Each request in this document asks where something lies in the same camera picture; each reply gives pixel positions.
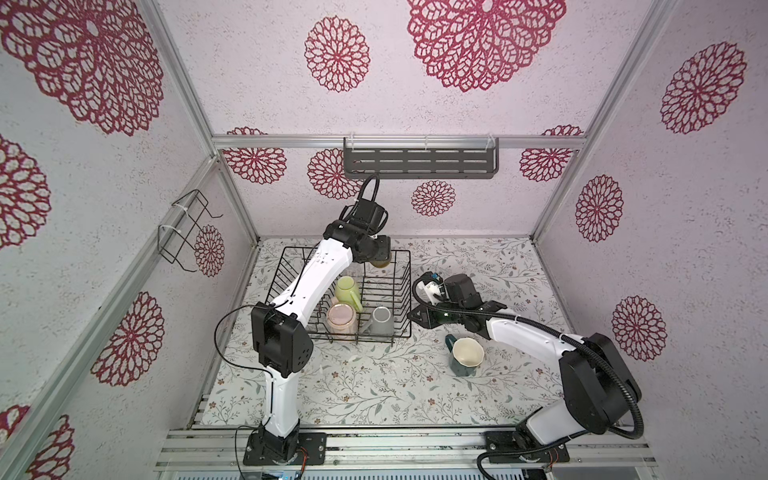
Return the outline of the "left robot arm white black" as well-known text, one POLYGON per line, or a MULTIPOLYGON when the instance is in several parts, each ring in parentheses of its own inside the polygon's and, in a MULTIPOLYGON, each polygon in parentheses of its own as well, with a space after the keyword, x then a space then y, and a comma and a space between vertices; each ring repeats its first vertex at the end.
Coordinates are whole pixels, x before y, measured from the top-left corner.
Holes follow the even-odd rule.
POLYGON ((354 263, 391 258, 391 239, 370 235, 340 221, 312 250, 296 278, 269 303, 251 310, 253 347, 265 371, 267 396, 264 428, 286 438, 299 424, 299 372, 309 362, 313 343, 307 324, 334 281, 354 263))

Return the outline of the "grey cream mug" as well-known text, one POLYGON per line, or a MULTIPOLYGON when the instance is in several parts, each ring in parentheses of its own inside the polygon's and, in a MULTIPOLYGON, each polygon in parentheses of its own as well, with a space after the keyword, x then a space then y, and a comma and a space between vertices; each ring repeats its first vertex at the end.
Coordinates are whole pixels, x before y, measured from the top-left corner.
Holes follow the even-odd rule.
POLYGON ((382 338, 392 337, 394 331, 393 313, 385 306, 375 307, 370 314, 370 318, 364 321, 358 329, 359 334, 382 338))

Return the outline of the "pink ceramic mug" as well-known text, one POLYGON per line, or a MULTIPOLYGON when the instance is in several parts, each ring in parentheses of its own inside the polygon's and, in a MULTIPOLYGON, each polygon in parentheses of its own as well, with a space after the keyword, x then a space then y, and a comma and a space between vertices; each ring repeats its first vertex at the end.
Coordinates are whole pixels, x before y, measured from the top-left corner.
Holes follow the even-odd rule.
POLYGON ((333 339, 354 341, 359 327, 358 313, 348 304, 334 304, 326 312, 325 326, 333 339))

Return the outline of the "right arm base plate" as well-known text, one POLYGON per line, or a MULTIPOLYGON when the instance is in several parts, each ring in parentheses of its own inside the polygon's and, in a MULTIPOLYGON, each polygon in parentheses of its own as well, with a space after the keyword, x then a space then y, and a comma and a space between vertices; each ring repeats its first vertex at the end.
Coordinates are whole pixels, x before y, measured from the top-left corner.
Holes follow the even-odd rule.
POLYGON ((486 450, 491 463, 567 463, 571 460, 564 444, 544 450, 533 437, 514 429, 484 432, 486 450))

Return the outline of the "dark green mug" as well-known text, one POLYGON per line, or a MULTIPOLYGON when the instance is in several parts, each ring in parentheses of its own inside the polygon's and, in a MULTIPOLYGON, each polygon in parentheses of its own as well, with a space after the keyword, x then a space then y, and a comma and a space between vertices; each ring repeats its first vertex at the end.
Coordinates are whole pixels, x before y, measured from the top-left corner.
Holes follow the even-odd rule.
POLYGON ((450 352, 450 370, 457 377, 473 376, 485 359, 482 345, 473 338, 457 338, 449 334, 445 337, 445 345, 450 352))

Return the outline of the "light green mug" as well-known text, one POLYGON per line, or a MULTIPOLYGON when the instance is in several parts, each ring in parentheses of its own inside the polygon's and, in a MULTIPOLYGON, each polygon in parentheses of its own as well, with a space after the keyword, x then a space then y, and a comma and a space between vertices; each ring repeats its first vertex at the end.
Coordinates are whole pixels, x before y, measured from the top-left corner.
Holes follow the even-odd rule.
POLYGON ((364 310, 359 284, 351 276, 340 277, 335 286, 334 296, 339 303, 352 307, 357 313, 364 310))

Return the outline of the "yellow ribbed cup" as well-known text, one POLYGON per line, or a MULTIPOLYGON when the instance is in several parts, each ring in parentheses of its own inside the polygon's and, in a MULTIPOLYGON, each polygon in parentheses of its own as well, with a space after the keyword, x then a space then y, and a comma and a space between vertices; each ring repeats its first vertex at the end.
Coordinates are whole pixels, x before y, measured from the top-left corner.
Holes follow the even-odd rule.
POLYGON ((375 268, 383 269, 392 262, 392 253, 390 251, 384 251, 377 253, 369 260, 369 263, 375 268))

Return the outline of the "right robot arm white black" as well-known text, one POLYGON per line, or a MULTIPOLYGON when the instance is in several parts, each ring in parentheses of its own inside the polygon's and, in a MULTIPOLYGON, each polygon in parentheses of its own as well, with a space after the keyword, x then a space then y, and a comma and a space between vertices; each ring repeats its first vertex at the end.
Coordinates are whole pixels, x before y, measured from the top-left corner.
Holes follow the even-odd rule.
POLYGON ((418 306, 409 318, 421 327, 458 324, 559 369, 562 398, 514 427, 521 454, 556 448, 586 434, 609 432, 630 440, 644 435, 641 390, 608 337, 567 334, 521 316, 505 304, 482 302, 477 294, 466 303, 417 285, 412 295, 418 306))

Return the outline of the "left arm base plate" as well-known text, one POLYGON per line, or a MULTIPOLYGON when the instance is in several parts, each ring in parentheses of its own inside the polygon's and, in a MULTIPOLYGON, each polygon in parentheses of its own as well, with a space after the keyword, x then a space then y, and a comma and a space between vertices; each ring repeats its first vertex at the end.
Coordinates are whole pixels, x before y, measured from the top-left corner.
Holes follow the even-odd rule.
POLYGON ((283 438, 258 427, 248 436, 242 461, 245 466, 323 465, 327 440, 324 432, 294 430, 283 438))

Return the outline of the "black wire dish rack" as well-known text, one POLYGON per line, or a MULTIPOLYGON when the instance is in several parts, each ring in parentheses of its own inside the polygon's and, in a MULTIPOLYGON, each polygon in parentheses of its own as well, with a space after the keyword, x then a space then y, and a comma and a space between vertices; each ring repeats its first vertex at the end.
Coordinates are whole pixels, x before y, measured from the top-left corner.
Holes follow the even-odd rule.
POLYGON ((394 249, 390 263, 377 268, 369 263, 352 264, 344 274, 352 277, 359 286, 363 311, 357 317, 357 330, 353 333, 336 333, 331 330, 327 311, 335 299, 336 285, 332 284, 321 296, 309 316, 306 329, 314 341, 328 342, 379 342, 392 343, 398 338, 411 336, 407 313, 411 309, 411 252, 394 249), (390 326, 366 328, 374 310, 384 307, 390 314, 390 326))

